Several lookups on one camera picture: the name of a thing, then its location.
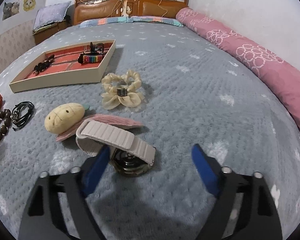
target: scrunchie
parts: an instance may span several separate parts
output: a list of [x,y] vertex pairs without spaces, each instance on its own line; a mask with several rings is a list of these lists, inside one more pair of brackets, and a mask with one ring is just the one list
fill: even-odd
[[[130,78],[134,79],[131,85],[128,85]],[[124,81],[127,85],[113,86],[112,82]],[[137,92],[137,89],[141,87],[141,77],[140,74],[132,70],[128,70],[126,75],[118,76],[114,73],[109,73],[102,80],[101,83],[106,91],[101,96],[102,106],[107,109],[114,109],[120,104],[127,107],[136,107],[141,104],[141,100],[145,97],[142,93]],[[126,89],[127,96],[119,96],[118,89]]]

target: bedspread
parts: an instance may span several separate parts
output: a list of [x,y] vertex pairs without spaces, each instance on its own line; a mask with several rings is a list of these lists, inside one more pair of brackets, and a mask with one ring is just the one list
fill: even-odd
[[[138,71],[145,96],[136,108],[101,106],[101,84],[72,85],[13,94],[10,81],[45,50],[78,42],[116,39],[106,74]],[[214,204],[191,160],[199,143],[235,172],[264,174],[286,239],[300,223],[300,131],[269,88],[238,60],[188,28],[155,23],[73,26],[14,61],[0,75],[4,108],[21,101],[35,115],[0,142],[0,219],[18,236],[29,192],[41,171],[57,174],[89,157],[75,138],[56,142],[43,124],[56,106],[89,104],[87,114],[113,114],[142,122],[131,130],[156,147],[155,164],[139,178],[108,166],[87,203],[107,239],[195,239]],[[78,237],[64,195],[63,213]],[[232,219],[237,216],[235,210]]]

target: metal bolt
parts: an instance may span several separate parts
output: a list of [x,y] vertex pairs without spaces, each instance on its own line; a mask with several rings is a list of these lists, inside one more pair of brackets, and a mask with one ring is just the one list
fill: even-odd
[[229,174],[232,172],[232,169],[229,167],[222,167],[221,170],[223,173],[226,173],[226,174]]
[[49,175],[49,173],[47,171],[43,171],[40,173],[39,177],[43,179],[43,178],[47,177],[48,175]]
[[263,175],[260,173],[260,172],[255,172],[253,173],[253,176],[257,179],[262,179],[263,178]]
[[78,172],[80,172],[80,167],[73,167],[72,169],[71,169],[71,173],[78,173]]

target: black cord bracelet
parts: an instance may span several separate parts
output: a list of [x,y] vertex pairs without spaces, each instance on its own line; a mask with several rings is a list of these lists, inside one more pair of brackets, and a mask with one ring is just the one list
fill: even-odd
[[[28,112],[22,117],[19,117],[20,112],[24,107],[28,108]],[[23,127],[25,127],[25,125],[29,122],[29,120],[32,117],[33,110],[34,110],[34,105],[29,101],[21,102],[17,104],[15,108],[13,108],[11,114],[12,123],[17,127],[17,128],[13,127],[14,131],[18,131]]]

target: pink fabric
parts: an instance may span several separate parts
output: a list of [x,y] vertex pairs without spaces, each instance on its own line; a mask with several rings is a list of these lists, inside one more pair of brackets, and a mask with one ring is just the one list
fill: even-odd
[[176,18],[252,70],[279,98],[300,128],[299,70],[221,22],[190,8],[181,9]]
[[143,124],[141,122],[137,122],[137,121],[134,121],[132,119],[123,118],[123,117],[116,116],[116,115],[108,115],[108,114],[89,115],[87,117],[84,117],[80,122],[76,123],[74,126],[69,128],[67,131],[59,134],[57,136],[56,141],[61,142],[61,141],[64,141],[65,139],[75,135],[75,133],[76,133],[77,129],[79,128],[79,126],[86,119],[93,119],[95,121],[110,124],[110,125],[113,125],[113,126],[125,129],[125,130],[143,126]]

